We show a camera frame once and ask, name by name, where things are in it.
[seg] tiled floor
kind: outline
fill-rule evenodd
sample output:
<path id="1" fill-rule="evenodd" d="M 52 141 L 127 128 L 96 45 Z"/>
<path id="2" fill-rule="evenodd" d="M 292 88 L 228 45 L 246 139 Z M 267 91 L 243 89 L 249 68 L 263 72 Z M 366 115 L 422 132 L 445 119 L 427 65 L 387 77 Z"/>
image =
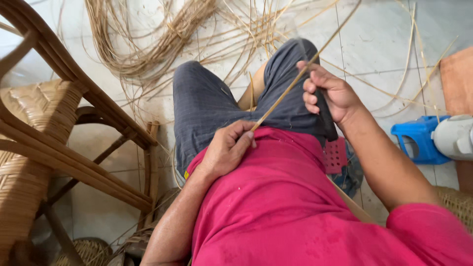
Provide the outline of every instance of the tiled floor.
<path id="1" fill-rule="evenodd" d="M 177 10 L 178 4 L 182 3 L 183 0 L 175 2 L 177 4 L 173 8 Z M 469 11 L 473 10 L 473 1 L 417 0 L 416 2 L 417 25 L 424 49 L 427 72 L 433 69 L 432 67 L 440 58 L 440 55 L 457 35 L 459 37 L 447 52 L 447 55 L 473 45 L 473 17 L 469 14 Z M 58 30 L 59 10 L 62 3 L 61 0 L 46 0 L 34 5 L 35 10 L 54 31 Z M 329 3 L 331 1 L 317 1 L 312 8 L 297 14 L 288 12 L 288 16 L 297 24 L 321 11 Z M 347 17 L 355 3 L 356 0 L 340 0 L 322 15 L 299 28 L 297 35 L 309 39 L 317 47 L 322 47 L 338 25 Z M 415 1 L 402 0 L 401 3 L 406 8 L 412 9 Z M 129 5 L 131 29 L 136 34 L 142 34 L 149 32 L 150 29 L 158 25 L 163 17 L 160 5 L 159 1 L 155 0 L 133 1 Z M 218 30 L 222 31 L 229 27 L 225 23 L 215 24 L 213 21 L 208 21 L 204 27 L 198 29 L 199 38 L 211 35 L 214 32 L 215 25 L 217 25 Z M 119 80 L 100 63 L 95 52 L 84 1 L 64 1 L 61 29 L 64 43 L 72 57 L 86 74 L 118 105 L 123 106 L 123 109 L 140 124 L 143 124 L 143 120 L 158 120 L 161 124 L 164 124 L 160 128 L 158 138 L 162 145 L 170 151 L 174 145 L 172 87 L 164 88 L 154 97 L 142 99 L 139 106 L 144 111 L 134 113 L 130 105 L 126 105 L 126 96 Z M 373 115 L 388 134 L 391 126 L 395 123 L 414 120 L 421 115 L 433 115 L 435 112 L 422 105 L 411 104 L 405 107 L 402 102 L 390 101 L 390 97 L 374 90 L 356 78 L 390 93 L 395 93 L 400 87 L 399 83 L 406 66 L 410 34 L 410 14 L 399 3 L 394 0 L 365 0 L 346 27 L 321 53 L 323 59 L 355 75 L 354 77 L 345 74 L 322 62 L 322 65 L 329 71 L 346 79 L 353 86 L 363 103 L 370 110 L 375 110 Z M 154 39 L 156 39 L 156 36 L 144 38 L 140 41 L 140 45 L 145 47 L 152 44 Z M 0 56 L 4 56 L 8 51 L 11 51 L 20 40 L 21 38 L 17 36 L 0 31 Z M 203 50 L 204 46 L 205 44 L 201 45 L 200 49 Z M 123 53 L 127 53 L 127 49 L 124 46 Z M 211 54 L 213 49 L 217 49 L 217 47 L 201 51 L 200 56 Z M 197 47 L 196 50 L 195 47 L 189 47 L 184 55 L 176 60 L 173 67 L 187 60 L 198 58 L 198 56 L 199 48 Z M 265 60 L 264 53 L 258 55 L 250 65 L 249 71 L 254 73 Z M 232 62 L 224 62 L 208 65 L 208 68 L 219 77 L 224 78 L 232 65 Z M 407 66 L 408 70 L 400 87 L 399 95 L 428 106 L 436 103 L 439 109 L 445 110 L 438 70 L 434 71 L 430 78 L 432 92 L 425 89 L 417 95 L 427 76 L 423 68 L 420 42 L 417 36 L 412 44 L 411 56 Z M 15 86 L 49 80 L 52 74 L 51 68 L 41 60 L 35 51 L 32 51 L 16 66 L 14 72 L 2 81 L 2 86 Z M 232 93 L 237 100 L 242 95 L 248 82 L 249 78 L 243 76 L 231 86 Z M 125 90 L 130 94 L 137 89 L 128 86 Z M 94 158 L 118 136 L 119 134 L 114 129 L 106 126 L 81 125 L 74 128 L 69 146 L 88 158 Z M 392 140 L 395 143 L 398 142 L 394 137 L 392 137 Z M 129 142 L 123 145 L 101 166 L 135 188 L 143 189 L 143 155 L 141 149 L 134 143 Z M 168 160 L 168 154 L 164 149 L 160 151 L 160 167 L 162 174 L 160 192 L 164 192 L 167 188 L 175 186 L 172 179 L 171 160 Z M 458 188 L 453 163 L 440 166 L 419 166 L 419 168 L 432 184 Z M 57 183 L 64 183 L 63 179 L 59 178 Z M 363 183 L 355 200 L 376 221 L 379 223 L 385 222 L 388 213 L 366 182 Z M 71 237 L 95 236 L 108 242 L 115 240 L 123 231 L 134 225 L 139 216 L 138 210 L 82 184 L 77 185 L 55 208 Z M 43 235 L 38 237 L 38 241 L 44 242 L 49 238 L 50 235 Z"/>

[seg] man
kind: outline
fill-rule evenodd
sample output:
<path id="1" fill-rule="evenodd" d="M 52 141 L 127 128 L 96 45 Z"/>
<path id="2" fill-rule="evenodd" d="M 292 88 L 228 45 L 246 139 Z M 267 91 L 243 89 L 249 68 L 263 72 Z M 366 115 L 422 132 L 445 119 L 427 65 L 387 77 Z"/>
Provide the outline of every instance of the man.
<path id="1" fill-rule="evenodd" d="M 289 40 L 236 103 L 197 62 L 174 78 L 177 167 L 187 182 L 159 221 L 143 265 L 472 265 L 473 239 L 377 125 L 353 89 L 323 67 L 249 131 L 316 48 Z M 316 87 L 390 215 L 360 222 L 324 174 Z"/>

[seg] woven basket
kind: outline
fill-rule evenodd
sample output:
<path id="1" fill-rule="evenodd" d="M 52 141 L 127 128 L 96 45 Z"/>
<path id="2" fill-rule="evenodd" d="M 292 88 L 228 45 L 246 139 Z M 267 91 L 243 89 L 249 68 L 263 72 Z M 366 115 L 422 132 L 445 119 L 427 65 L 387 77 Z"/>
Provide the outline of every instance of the woven basket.
<path id="1" fill-rule="evenodd" d="M 79 238 L 74 240 L 74 247 L 87 266 L 106 266 L 112 255 L 112 249 L 98 238 Z M 61 252 L 52 266 L 70 266 L 66 255 Z"/>
<path id="2" fill-rule="evenodd" d="M 437 187 L 437 193 L 443 205 L 458 217 L 470 234 L 473 234 L 473 196 L 443 186 Z"/>

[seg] rattan chair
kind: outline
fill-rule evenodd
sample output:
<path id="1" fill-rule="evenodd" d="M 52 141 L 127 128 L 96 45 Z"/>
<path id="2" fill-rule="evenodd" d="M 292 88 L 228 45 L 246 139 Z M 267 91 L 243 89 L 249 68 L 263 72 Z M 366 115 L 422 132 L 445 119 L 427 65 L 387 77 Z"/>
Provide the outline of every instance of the rattan chair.
<path id="1" fill-rule="evenodd" d="M 16 49 L 0 60 L 0 80 L 32 48 L 61 78 L 0 89 L 0 265 L 4 265 L 14 252 L 13 245 L 28 241 L 34 219 L 42 213 L 46 213 L 56 236 L 62 236 L 59 240 L 63 249 L 67 249 L 64 245 L 72 245 L 70 239 L 63 239 L 63 228 L 50 206 L 78 182 L 140 209 L 142 216 L 150 212 L 156 195 L 149 196 L 149 162 L 153 161 L 149 151 L 156 148 L 157 141 L 81 70 L 54 32 L 27 3 L 0 1 L 0 15 L 16 28 L 11 32 L 24 37 Z M 93 106 L 78 108 L 81 98 Z M 112 126 L 122 136 L 91 161 L 65 145 L 72 127 L 84 123 Z M 144 193 L 98 165 L 128 140 L 145 151 Z M 46 199 L 54 170 L 74 179 L 57 195 Z"/>

